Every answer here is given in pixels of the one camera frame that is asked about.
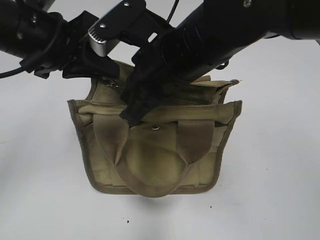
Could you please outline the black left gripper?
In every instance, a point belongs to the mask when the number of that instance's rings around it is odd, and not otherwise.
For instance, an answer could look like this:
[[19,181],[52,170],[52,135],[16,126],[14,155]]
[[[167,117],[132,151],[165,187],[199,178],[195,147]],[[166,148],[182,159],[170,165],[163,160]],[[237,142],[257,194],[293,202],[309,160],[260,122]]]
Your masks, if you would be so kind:
[[64,79],[112,78],[120,75],[119,65],[110,57],[98,56],[89,46],[88,29],[98,17],[83,11],[71,21],[64,21],[54,45],[34,75],[48,78],[51,72],[61,71]]

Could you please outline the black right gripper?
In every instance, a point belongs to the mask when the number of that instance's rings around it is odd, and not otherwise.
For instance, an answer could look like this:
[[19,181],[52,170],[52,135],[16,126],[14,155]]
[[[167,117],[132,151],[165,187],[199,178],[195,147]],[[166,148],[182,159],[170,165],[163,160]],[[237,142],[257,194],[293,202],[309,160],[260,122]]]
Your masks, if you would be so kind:
[[175,29],[154,39],[132,57],[135,67],[129,75],[121,99],[127,107],[120,117],[134,127],[165,99],[189,83],[190,36],[186,29]]

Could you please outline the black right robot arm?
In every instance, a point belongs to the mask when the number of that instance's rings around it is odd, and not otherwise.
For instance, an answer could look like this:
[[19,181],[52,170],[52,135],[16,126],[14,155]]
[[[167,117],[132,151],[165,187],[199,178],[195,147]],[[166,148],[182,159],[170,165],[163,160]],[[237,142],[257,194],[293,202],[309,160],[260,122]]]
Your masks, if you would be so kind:
[[137,54],[120,117],[137,125],[165,99],[269,35],[319,40],[319,1],[205,0]]

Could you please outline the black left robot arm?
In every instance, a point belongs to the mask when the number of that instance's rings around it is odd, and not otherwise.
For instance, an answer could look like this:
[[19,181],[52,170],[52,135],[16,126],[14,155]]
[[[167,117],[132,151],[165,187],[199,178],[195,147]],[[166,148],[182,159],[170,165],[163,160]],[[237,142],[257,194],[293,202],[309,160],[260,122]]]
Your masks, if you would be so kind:
[[26,72],[47,79],[60,71],[64,79],[117,78],[119,65],[91,48],[89,28],[98,18],[83,11],[71,21],[48,12],[51,0],[2,0],[0,50],[21,59],[19,67],[2,72],[8,78]]

